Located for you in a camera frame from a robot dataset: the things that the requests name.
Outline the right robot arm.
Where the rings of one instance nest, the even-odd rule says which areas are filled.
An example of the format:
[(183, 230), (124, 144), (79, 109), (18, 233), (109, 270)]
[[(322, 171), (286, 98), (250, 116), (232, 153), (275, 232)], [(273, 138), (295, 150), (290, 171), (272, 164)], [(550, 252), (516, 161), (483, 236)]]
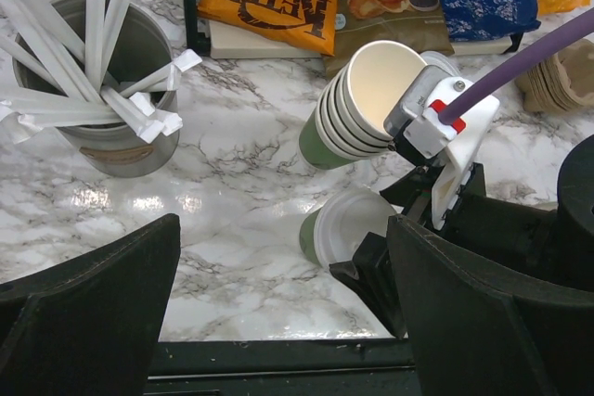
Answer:
[[(488, 260), (541, 280), (593, 289), (593, 140), (565, 158), (552, 204), (523, 206), (487, 196), (484, 168), (474, 163), (441, 238)], [(331, 275), (350, 288), (387, 331), (401, 339), (406, 325), (385, 236), (366, 231), (355, 252), (329, 262)]]

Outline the single green paper cup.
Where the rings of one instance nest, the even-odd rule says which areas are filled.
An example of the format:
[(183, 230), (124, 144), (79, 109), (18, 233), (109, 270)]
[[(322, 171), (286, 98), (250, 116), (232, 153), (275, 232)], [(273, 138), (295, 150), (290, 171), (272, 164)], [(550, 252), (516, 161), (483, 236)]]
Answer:
[(367, 234), (385, 236), (396, 209), (379, 194), (356, 188), (342, 191), (307, 214), (299, 231), (303, 255), (328, 270), (351, 260)]

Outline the stack of green paper cups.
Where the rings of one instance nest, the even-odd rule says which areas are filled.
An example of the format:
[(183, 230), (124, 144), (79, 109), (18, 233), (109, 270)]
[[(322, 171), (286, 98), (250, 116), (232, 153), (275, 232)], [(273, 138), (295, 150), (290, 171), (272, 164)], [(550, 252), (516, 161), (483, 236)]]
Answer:
[(333, 77), (303, 126), (306, 163), (333, 170), (388, 150), (384, 120), (427, 62), (406, 45), (379, 40), (361, 46)]

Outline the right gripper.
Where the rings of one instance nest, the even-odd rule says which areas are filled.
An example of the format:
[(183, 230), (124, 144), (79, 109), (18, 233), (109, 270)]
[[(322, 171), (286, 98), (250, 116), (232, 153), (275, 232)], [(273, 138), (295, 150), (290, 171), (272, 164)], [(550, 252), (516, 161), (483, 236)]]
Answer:
[[(433, 255), (462, 265), (461, 256), (466, 254), (535, 279), (566, 284), (556, 245), (556, 211), (490, 198), (484, 166), (474, 162), (471, 179), (446, 214), (445, 226), (436, 230), (430, 217), (431, 185), (439, 173), (428, 166), (415, 167), (380, 192), (390, 204), (404, 208)], [(406, 323), (384, 236), (368, 233), (353, 257), (331, 263), (329, 272), (366, 304), (392, 336), (405, 337)]]

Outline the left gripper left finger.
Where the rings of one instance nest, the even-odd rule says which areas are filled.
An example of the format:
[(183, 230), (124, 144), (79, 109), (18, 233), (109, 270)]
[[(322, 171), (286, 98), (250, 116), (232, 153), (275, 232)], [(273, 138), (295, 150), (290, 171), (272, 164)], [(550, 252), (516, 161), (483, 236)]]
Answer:
[(1, 286), (4, 395), (140, 395), (181, 250), (180, 220)]

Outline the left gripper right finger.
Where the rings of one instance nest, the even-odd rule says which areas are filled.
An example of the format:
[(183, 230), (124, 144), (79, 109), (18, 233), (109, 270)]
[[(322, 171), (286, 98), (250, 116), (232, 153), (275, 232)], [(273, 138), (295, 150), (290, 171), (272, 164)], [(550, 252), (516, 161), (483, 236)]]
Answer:
[(590, 395), (593, 295), (524, 275), (405, 216), (387, 231), (425, 395)]

